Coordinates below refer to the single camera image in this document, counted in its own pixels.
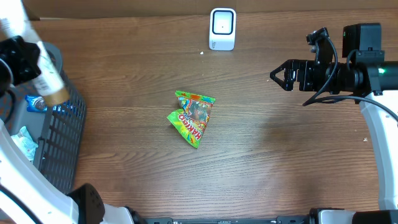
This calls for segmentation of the blue Oreo cookie pack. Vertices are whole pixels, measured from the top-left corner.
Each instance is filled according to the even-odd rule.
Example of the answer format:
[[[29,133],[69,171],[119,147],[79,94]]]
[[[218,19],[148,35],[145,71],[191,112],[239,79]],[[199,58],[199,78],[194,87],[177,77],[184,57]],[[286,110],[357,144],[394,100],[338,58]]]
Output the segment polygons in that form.
[[[24,99],[27,102],[28,112],[46,113],[49,110],[42,96],[26,95]],[[64,103],[63,106],[64,108],[60,105],[55,105],[52,107],[52,111],[57,113],[68,113],[69,111],[75,112],[75,107],[69,101]]]

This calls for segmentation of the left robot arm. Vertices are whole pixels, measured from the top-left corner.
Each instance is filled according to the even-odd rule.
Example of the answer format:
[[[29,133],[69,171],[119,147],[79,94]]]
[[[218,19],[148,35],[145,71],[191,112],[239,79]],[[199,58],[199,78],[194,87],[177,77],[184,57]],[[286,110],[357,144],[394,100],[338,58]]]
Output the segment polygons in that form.
[[[45,170],[62,180],[72,179],[85,122],[83,99],[72,92],[74,111],[49,111],[42,122],[43,131],[34,162],[29,162],[1,121],[1,209],[16,222],[32,223],[144,223],[129,207],[103,203],[91,184],[65,194],[40,172]]]

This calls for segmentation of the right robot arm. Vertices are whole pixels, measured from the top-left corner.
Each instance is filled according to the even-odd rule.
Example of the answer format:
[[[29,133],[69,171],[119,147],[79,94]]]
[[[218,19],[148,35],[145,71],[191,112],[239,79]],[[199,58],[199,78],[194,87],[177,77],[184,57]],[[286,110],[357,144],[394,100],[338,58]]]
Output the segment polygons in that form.
[[[270,78],[285,91],[299,83],[314,94],[304,106],[353,100],[360,106],[373,144],[379,180],[379,208],[354,212],[313,208],[306,215],[277,217],[277,223],[397,223],[397,62],[387,61],[379,23],[343,29],[342,56],[323,27],[307,35],[314,60],[289,59]]]

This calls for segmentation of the light green wipes packet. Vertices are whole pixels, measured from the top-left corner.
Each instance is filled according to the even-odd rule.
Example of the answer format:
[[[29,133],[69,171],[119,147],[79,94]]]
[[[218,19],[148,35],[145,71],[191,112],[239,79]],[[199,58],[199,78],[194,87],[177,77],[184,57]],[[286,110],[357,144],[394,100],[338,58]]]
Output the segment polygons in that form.
[[[11,138],[23,155],[25,155],[30,162],[33,162],[35,151],[39,145],[32,139],[27,128],[25,126],[21,127],[19,132],[12,135]]]

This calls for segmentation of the green Haribo candy bag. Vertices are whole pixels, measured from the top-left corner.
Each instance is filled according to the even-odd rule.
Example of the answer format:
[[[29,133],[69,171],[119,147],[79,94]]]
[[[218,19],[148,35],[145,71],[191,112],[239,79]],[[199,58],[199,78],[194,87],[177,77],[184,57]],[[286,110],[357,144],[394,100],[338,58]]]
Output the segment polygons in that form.
[[[196,95],[186,91],[175,92],[180,109],[171,112],[167,119],[194,148],[198,148],[216,101],[210,96]]]

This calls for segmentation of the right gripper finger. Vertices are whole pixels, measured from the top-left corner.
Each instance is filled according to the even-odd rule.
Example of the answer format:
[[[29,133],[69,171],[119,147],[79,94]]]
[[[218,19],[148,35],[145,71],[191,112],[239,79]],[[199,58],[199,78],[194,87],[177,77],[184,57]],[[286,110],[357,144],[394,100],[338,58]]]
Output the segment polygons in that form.
[[[270,76],[271,80],[275,81],[276,84],[278,84],[283,90],[285,91],[292,91],[293,90],[293,85],[294,81],[289,77],[285,77],[283,80],[276,76]]]
[[[270,72],[270,77],[275,78],[276,74],[279,72],[286,72],[286,71],[289,72],[291,69],[291,64],[292,64],[292,59],[286,60],[282,65],[280,65],[279,67]]]

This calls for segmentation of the white tube with gold cap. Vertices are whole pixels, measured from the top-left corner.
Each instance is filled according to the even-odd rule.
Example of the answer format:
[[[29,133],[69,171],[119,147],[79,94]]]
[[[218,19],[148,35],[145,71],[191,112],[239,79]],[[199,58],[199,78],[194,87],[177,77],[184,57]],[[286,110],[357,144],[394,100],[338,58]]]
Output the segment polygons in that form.
[[[44,42],[32,27],[21,0],[1,0],[1,31],[6,37],[21,36],[27,43],[35,44],[40,50],[34,63],[40,75],[33,79],[34,86],[48,106],[62,104],[70,99],[65,84],[47,53]]]

